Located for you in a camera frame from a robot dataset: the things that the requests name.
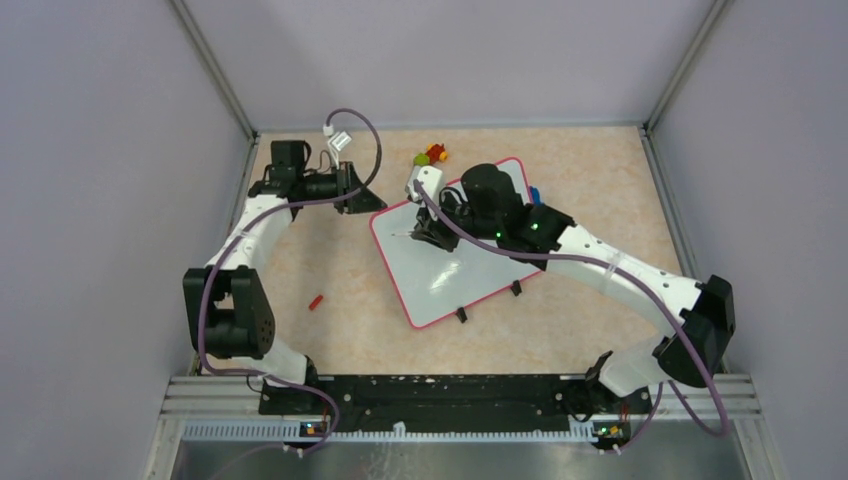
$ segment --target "white wall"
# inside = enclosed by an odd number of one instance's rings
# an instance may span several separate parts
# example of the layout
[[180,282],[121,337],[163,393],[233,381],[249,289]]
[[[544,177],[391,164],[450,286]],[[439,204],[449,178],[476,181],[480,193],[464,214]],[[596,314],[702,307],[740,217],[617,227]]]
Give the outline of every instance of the white wall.
[[848,2],[736,2],[658,132],[792,478],[848,469]]
[[0,6],[0,477],[138,478],[246,142],[164,1]]
[[711,0],[190,0],[258,129],[641,121]]

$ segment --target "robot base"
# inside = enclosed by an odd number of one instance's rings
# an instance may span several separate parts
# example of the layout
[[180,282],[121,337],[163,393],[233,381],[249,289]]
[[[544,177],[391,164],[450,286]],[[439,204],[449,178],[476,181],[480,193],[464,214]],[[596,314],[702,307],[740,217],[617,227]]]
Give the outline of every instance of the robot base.
[[[615,441],[626,442],[629,428],[616,416],[626,402],[630,414],[651,409],[647,389],[624,399],[603,393],[588,395],[583,375],[335,375],[307,374],[310,386],[326,392],[339,405],[337,432],[391,432],[403,422],[407,432],[561,432],[575,419],[594,414],[598,448],[610,438],[601,430],[619,427]],[[259,404],[262,415],[322,417],[322,400],[265,383]]]

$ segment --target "white board with red border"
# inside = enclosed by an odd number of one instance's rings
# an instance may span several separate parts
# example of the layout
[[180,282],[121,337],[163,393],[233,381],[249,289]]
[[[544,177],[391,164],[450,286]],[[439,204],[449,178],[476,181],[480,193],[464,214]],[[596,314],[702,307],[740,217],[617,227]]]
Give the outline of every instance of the white board with red border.
[[[530,187],[521,160],[510,157],[495,165],[512,177],[516,191],[530,202]],[[462,191],[459,179],[448,185]],[[470,319],[469,307],[492,295],[507,291],[515,280],[523,281],[540,270],[526,263],[487,252],[460,240],[453,252],[413,240],[408,233],[415,226],[418,205],[402,202],[371,217],[371,234],[392,279],[403,311],[413,328],[424,328],[453,317],[462,307]]]

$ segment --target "beige tabletop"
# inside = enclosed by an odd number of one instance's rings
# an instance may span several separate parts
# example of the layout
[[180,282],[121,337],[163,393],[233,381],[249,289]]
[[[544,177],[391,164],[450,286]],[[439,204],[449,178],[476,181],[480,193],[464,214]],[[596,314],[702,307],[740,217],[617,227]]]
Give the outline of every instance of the beige tabletop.
[[[382,131],[383,165],[372,190],[389,205],[405,200],[412,158],[444,143],[447,179],[469,167],[515,156],[542,200],[628,253],[679,272],[636,128],[532,128]],[[370,133],[356,132],[343,159],[361,179],[374,163]],[[318,165],[320,133],[261,137],[252,180],[270,142],[305,139]],[[524,293],[475,305],[465,324],[446,319],[423,330],[407,322],[369,230],[370,214],[307,208],[283,234],[262,276],[277,338],[305,353],[322,374],[584,372],[598,355],[654,333],[616,302],[569,278],[542,273]],[[323,295],[310,311],[309,303]]]

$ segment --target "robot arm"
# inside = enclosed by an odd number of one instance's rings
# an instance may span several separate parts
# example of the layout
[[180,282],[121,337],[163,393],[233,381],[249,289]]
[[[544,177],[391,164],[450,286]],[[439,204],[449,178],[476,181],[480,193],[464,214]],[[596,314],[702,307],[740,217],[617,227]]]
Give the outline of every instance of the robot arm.
[[[276,323],[260,276],[271,258],[274,244],[297,218],[299,209],[280,210],[257,223],[248,233],[245,229],[258,216],[280,205],[332,199],[362,187],[352,163],[340,162],[338,166],[334,163],[328,173],[318,173],[306,168],[310,154],[311,148],[304,141],[271,142],[271,164],[265,169],[263,178],[248,191],[238,224],[224,242],[230,245],[236,237],[243,237],[213,281],[204,329],[206,351],[212,356],[236,358],[246,367],[273,373],[296,384],[306,381],[309,359],[274,338]],[[339,213],[345,214],[373,212],[386,207],[385,202],[367,188],[334,205]],[[189,269],[183,277],[189,331],[195,350],[203,288],[212,265],[225,249],[222,247],[204,268]],[[223,302],[227,299],[232,305],[224,307]]]
[[[632,308],[657,329],[658,334],[622,352],[607,352],[586,375],[618,397],[638,388],[674,379],[694,387],[705,383],[695,363],[654,299],[616,270],[635,276],[673,313],[692,341],[710,375],[719,368],[735,329],[732,289],[713,276],[707,283],[673,275],[648,265],[596,238],[573,218],[547,205],[525,205],[515,193],[509,175],[494,165],[472,167],[462,176],[462,189],[444,189],[441,171],[433,167],[413,170],[407,184],[410,200],[421,202],[421,192],[438,199],[444,216],[478,240],[493,240],[498,247],[533,254],[580,255],[609,265],[603,268],[572,260],[522,260],[541,270],[578,280]],[[422,206],[411,237],[453,251],[459,236],[441,216]]]

